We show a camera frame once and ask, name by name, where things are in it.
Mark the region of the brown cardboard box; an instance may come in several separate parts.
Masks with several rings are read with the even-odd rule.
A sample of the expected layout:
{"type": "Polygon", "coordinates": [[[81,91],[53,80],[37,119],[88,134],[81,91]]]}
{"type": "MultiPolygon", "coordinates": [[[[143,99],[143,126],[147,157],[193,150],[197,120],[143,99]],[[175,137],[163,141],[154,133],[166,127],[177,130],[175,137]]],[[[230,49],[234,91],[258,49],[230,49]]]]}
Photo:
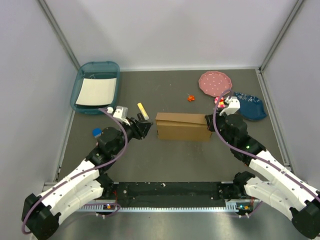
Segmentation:
{"type": "Polygon", "coordinates": [[[155,123],[160,140],[208,142],[212,136],[204,114],[159,112],[155,123]]]}

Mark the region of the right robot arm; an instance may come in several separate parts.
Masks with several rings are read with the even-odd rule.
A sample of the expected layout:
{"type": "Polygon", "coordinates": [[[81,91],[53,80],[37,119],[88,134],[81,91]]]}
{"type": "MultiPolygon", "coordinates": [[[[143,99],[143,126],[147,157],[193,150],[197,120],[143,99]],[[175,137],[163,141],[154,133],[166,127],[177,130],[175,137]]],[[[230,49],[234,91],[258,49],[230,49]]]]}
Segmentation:
{"type": "Polygon", "coordinates": [[[320,191],[294,175],[247,131],[237,114],[206,115],[207,128],[215,132],[236,159],[266,181],[243,172],[234,178],[233,192],[239,198],[254,197],[285,215],[308,239],[320,235],[320,191]]]}

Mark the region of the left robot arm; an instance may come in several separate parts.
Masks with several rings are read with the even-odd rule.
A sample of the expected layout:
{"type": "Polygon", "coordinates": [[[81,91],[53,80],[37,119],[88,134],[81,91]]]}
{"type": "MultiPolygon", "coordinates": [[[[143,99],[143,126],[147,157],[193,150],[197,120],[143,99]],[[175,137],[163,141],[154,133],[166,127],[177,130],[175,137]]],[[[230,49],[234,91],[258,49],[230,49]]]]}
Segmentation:
{"type": "Polygon", "coordinates": [[[50,189],[38,195],[32,193],[24,200],[21,216],[24,235],[47,240],[78,209],[113,194],[114,187],[106,171],[124,154],[130,140],[144,139],[153,125],[148,120],[134,118],[116,124],[119,129],[102,130],[96,146],[71,173],[50,189]]]}

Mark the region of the pink flower toy right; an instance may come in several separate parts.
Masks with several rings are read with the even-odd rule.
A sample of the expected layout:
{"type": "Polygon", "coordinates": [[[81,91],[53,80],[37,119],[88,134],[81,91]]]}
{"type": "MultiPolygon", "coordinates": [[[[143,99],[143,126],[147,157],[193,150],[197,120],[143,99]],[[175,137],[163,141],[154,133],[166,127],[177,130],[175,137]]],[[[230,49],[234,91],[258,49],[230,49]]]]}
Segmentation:
{"type": "Polygon", "coordinates": [[[217,105],[218,109],[224,109],[226,107],[224,97],[219,98],[218,96],[214,99],[215,105],[217,105]]]}

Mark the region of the yellow highlighter marker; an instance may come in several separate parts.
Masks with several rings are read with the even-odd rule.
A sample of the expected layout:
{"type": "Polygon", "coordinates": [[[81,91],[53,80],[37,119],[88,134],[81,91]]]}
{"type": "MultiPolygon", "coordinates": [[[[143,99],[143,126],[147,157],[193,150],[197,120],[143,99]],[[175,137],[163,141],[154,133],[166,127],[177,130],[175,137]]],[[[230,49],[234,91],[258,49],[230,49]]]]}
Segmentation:
{"type": "Polygon", "coordinates": [[[138,106],[138,108],[139,108],[139,110],[140,110],[140,113],[142,114],[143,118],[144,118],[146,121],[149,120],[150,117],[149,117],[149,115],[147,114],[147,112],[146,112],[143,104],[142,104],[141,102],[139,102],[139,103],[137,104],[137,106],[138,106]]]}

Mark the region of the dark blue leaf dish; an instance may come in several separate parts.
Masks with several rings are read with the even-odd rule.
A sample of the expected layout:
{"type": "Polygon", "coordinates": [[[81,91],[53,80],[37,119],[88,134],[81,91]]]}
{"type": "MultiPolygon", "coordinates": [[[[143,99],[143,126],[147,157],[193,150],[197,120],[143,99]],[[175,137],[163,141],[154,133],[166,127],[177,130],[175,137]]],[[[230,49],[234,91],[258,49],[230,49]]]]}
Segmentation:
{"type": "Polygon", "coordinates": [[[234,95],[239,100],[240,109],[238,112],[242,117],[250,121],[260,121],[267,117],[263,101],[260,98],[241,92],[235,92],[234,95]]]}

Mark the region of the orange glitter maple leaf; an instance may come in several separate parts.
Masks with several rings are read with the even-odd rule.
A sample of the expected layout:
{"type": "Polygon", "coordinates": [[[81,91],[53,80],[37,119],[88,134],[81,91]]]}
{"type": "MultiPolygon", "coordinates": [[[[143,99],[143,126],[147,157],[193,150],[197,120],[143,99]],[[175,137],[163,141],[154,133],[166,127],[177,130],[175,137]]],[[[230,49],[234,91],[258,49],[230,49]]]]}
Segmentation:
{"type": "Polygon", "coordinates": [[[192,102],[192,101],[195,100],[195,96],[194,96],[194,95],[189,95],[189,96],[187,97],[187,100],[188,100],[189,102],[192,102]]]}

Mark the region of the pink polka dot plate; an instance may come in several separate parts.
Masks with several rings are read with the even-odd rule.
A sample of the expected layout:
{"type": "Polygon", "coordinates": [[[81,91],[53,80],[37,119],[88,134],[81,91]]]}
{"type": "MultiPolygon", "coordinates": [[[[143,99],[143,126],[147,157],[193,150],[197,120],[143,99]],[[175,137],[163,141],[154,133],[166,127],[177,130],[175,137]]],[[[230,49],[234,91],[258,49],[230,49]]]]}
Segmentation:
{"type": "Polygon", "coordinates": [[[218,97],[227,89],[231,89],[233,84],[231,79],[223,72],[207,71],[198,80],[200,90],[211,97],[218,97]]]}

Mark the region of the small blue scraper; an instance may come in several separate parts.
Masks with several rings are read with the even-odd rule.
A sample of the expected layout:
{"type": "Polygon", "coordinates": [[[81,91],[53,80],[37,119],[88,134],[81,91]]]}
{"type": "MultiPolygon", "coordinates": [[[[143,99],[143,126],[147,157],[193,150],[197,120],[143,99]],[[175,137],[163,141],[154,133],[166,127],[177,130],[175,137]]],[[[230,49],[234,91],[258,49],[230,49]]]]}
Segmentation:
{"type": "Polygon", "coordinates": [[[99,136],[101,136],[102,134],[102,130],[100,128],[95,128],[92,130],[92,135],[94,138],[98,138],[99,136]]]}

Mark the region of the white paper sheet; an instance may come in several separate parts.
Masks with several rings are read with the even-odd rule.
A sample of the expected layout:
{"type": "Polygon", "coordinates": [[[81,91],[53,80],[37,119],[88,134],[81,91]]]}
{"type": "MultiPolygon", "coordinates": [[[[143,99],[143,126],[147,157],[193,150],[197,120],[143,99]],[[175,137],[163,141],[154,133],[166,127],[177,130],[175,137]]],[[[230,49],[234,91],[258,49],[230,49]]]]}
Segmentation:
{"type": "Polygon", "coordinates": [[[109,105],[115,97],[116,83],[116,78],[85,78],[75,103],[81,106],[109,105]]]}

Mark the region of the teal plastic bin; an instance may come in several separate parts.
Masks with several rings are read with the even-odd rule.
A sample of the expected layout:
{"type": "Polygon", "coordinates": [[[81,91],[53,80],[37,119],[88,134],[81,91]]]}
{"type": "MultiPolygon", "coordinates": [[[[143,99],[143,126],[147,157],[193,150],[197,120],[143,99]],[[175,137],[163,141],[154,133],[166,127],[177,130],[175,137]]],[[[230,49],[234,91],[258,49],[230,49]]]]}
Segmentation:
{"type": "Polygon", "coordinates": [[[100,108],[114,108],[120,85],[120,67],[113,61],[91,61],[77,72],[70,106],[80,114],[100,115],[100,108]]]}

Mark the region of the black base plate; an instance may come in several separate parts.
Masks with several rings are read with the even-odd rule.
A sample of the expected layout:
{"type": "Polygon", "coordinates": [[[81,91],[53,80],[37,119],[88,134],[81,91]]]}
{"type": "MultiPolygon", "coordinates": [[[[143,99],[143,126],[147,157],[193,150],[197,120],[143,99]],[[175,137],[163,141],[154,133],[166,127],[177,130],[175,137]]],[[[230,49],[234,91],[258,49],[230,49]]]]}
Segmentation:
{"type": "Polygon", "coordinates": [[[214,199],[250,199],[243,187],[233,182],[114,182],[105,188],[99,200],[120,200],[138,196],[200,196],[214,199]]]}

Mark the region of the aluminium frame rail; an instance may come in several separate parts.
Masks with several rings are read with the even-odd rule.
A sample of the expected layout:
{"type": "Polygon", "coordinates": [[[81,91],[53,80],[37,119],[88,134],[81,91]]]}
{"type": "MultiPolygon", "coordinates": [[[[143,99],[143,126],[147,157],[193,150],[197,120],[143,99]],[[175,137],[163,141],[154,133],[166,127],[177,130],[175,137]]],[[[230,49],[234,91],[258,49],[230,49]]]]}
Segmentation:
{"type": "Polygon", "coordinates": [[[121,197],[120,200],[94,199],[79,208],[81,212],[97,212],[100,214],[112,211],[122,212],[235,212],[239,215],[251,213],[261,200],[250,199],[214,199],[208,195],[195,196],[137,196],[121,197]]]}

